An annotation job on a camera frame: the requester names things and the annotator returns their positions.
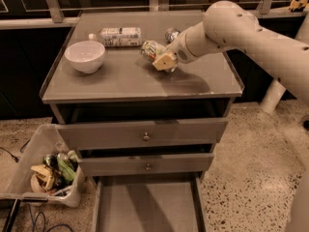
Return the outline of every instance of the cabinet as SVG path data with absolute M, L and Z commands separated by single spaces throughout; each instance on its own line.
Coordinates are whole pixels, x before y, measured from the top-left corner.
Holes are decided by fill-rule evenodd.
M 103 27 L 128 26 L 141 27 L 143 40 L 165 44 L 167 28 L 182 31 L 201 20 L 198 11 L 83 14 L 68 45 Z M 211 165 L 229 108 L 243 86 L 226 54 L 179 64 L 167 73 L 156 71 L 139 51 L 108 48 L 92 74 L 76 71 L 60 56 L 42 88 L 42 101 L 63 124 L 59 133 L 78 153 L 82 171 L 98 185 L 94 231 L 119 231 L 115 209 L 125 205 L 122 212 L 131 218 L 123 224 L 126 231 L 141 226 L 156 231 L 154 216 L 166 221 L 158 231 L 176 229 L 175 218 L 193 214 L 196 220 L 186 229 L 206 231 L 197 180 Z M 192 213 L 159 204 L 171 193 L 178 201 L 170 205 L 185 201 Z

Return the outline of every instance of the bottle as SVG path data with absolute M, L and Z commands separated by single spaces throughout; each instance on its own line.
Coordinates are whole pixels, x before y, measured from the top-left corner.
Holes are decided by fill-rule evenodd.
M 100 42 L 105 47 L 139 46 L 142 35 L 139 27 L 102 28 L 97 34 L 89 34 L 89 40 Z

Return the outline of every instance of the floor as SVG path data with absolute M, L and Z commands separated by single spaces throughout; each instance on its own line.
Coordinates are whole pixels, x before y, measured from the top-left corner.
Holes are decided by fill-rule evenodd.
M 284 231 L 297 185 L 309 166 L 309 131 L 302 126 L 309 110 L 300 101 L 281 101 L 268 115 L 255 102 L 237 103 L 228 118 L 201 185 L 208 231 Z M 50 118 L 0 121 L 0 146 L 22 156 L 20 147 L 44 123 Z M 15 168 L 0 151 L 0 193 Z M 87 180 L 78 208 L 47 204 L 32 207 L 32 212 L 44 212 L 47 228 L 66 223 L 73 231 L 91 231 L 94 204 L 95 188 Z M 0 210 L 0 227 L 7 213 Z M 43 227 L 42 218 L 38 227 Z M 13 231 L 32 231 L 26 204 L 21 204 Z

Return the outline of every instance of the drawer knob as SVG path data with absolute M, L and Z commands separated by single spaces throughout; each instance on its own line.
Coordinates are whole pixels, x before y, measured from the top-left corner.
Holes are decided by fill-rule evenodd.
M 145 169 L 146 169 L 146 171 L 150 171 L 150 170 L 152 170 L 152 166 L 150 164 L 147 164 Z
M 145 132 L 144 135 L 143 135 L 143 140 L 144 140 L 144 141 L 149 141 L 150 139 L 151 139 L 151 138 L 150 138 L 150 136 L 148 135 L 148 133 Z

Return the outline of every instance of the white pipe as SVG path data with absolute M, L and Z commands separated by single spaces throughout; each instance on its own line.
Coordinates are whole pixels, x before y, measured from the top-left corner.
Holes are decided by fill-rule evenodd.
M 309 15 L 305 17 L 300 28 L 298 29 L 296 40 L 309 43 Z M 268 114 L 271 114 L 276 108 L 277 104 L 280 102 L 282 96 L 284 95 L 286 88 L 281 85 L 276 79 L 273 79 L 271 84 L 267 89 L 267 93 L 260 103 L 262 110 Z

